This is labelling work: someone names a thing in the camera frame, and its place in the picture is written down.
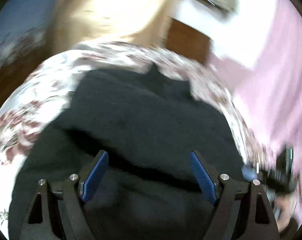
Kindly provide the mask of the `person's right hand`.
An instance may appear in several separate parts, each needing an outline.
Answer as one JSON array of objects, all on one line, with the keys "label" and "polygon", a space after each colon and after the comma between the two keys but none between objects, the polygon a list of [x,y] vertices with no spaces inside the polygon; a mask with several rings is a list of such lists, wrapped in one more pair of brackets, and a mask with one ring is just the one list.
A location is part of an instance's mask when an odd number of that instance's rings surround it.
[{"label": "person's right hand", "polygon": [[278,196],[274,199],[274,207],[279,210],[275,215],[279,232],[282,232],[290,222],[296,207],[296,198],[292,195]]}]

